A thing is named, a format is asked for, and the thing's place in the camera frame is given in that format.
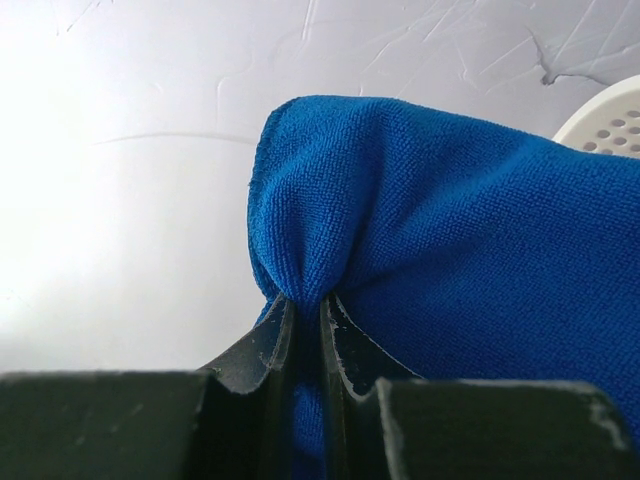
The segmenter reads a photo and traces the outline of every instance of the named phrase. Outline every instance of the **towel fold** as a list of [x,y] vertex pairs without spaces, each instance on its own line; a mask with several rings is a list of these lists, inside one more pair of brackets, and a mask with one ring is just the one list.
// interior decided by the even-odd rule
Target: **towel fold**
[[640,162],[382,98],[307,97],[257,149],[258,285],[302,315],[295,477],[322,476],[318,306],[429,379],[582,379],[640,443]]

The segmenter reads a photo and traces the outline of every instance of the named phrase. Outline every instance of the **wall scratch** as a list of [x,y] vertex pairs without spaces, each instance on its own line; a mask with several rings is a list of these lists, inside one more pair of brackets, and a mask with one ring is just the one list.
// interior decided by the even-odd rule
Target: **wall scratch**
[[316,16],[316,9],[318,6],[317,0],[308,0],[307,2],[307,11],[304,16],[304,22],[302,23],[302,30],[300,31],[300,44],[296,49],[296,53],[293,55],[293,58],[298,58],[300,53],[304,50],[304,48],[309,43],[310,39],[310,29],[313,25],[313,21]]
[[91,146],[98,145],[107,145],[109,143],[119,143],[126,142],[129,140],[143,140],[149,138],[203,138],[203,139],[211,139],[211,140],[222,140],[225,142],[233,142],[233,143],[241,143],[243,145],[250,145],[255,147],[258,143],[257,140],[253,140],[247,137],[241,137],[238,135],[227,135],[225,133],[217,133],[217,132],[152,132],[152,133],[141,133],[138,135],[126,135],[123,137],[110,138],[108,140],[101,140],[99,142],[94,142]]
[[627,13],[627,10],[629,9],[630,5],[631,5],[631,0],[627,0],[627,4],[622,9],[622,12],[620,12],[620,15],[618,16],[618,19],[616,20],[616,23],[613,25],[611,30],[609,30],[609,34],[607,35],[607,38],[605,38],[604,42],[602,42],[602,45],[600,45],[600,48],[598,49],[598,53],[596,53],[596,56],[593,59],[593,62],[591,62],[591,65],[589,66],[589,69],[587,70],[587,74],[591,73],[591,71],[593,70],[594,65],[598,62],[598,60],[600,60],[600,55],[602,55],[602,52],[604,52],[604,49],[609,44],[609,41],[611,40],[611,37],[613,36],[613,33],[618,30],[618,26],[620,25],[620,22],[622,21],[622,19],[625,18],[625,14]]
[[531,40],[531,38],[527,37],[525,38],[523,41],[521,41],[520,43],[518,43],[517,45],[515,45],[514,47],[510,48],[506,53],[500,55],[498,58],[496,58],[493,62],[491,62],[489,65],[487,65],[486,67],[484,67],[482,70],[480,70],[480,72],[478,73],[478,75],[482,75],[484,72],[486,72],[487,70],[489,70],[491,67],[493,67],[494,65],[498,64],[501,60],[507,58],[509,55],[511,55],[513,52],[515,52],[517,49],[519,49],[521,46],[523,46],[525,43],[527,43],[529,40]]
[[558,50],[558,53],[556,53],[556,55],[555,55],[554,59],[551,61],[551,63],[555,63],[558,60],[558,58],[560,58],[560,55],[562,55],[562,52],[564,52],[564,50],[567,47],[567,45],[569,45],[571,43],[571,39],[573,38],[575,33],[578,31],[578,29],[582,26],[582,24],[584,23],[585,19],[587,18],[587,16],[591,12],[591,9],[593,8],[593,5],[595,3],[596,3],[596,0],[591,0],[591,3],[589,4],[589,6],[585,10],[585,12],[580,17],[580,20],[578,20],[578,22],[575,24],[575,26],[571,30],[571,33],[569,33],[567,38],[565,38],[564,42],[562,42],[562,45],[560,46],[560,49]]
[[89,2],[89,4],[84,7],[84,10],[82,11],[82,13],[80,14],[80,16],[78,18],[76,18],[73,22],[71,22],[71,24],[67,27],[67,33],[69,33],[69,30],[71,30],[73,28],[73,26],[78,23],[78,21],[80,21],[80,19],[82,17],[85,16],[85,14],[89,11],[89,9],[93,6],[93,2]]

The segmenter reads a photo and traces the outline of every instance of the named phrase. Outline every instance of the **towel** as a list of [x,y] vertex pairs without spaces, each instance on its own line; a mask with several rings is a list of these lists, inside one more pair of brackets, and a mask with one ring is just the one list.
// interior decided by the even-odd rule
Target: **towel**
[[301,313],[294,478],[322,478],[318,307],[428,379],[582,379],[640,441],[640,162],[384,98],[269,117],[249,189],[267,307]]

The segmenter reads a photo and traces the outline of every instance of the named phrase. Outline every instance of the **textured wall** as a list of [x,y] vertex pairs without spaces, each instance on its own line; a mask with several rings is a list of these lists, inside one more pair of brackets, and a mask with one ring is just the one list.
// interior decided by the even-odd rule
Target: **textured wall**
[[262,307],[266,115],[395,96],[551,136],[640,73],[640,1],[0,0],[0,370],[190,368]]

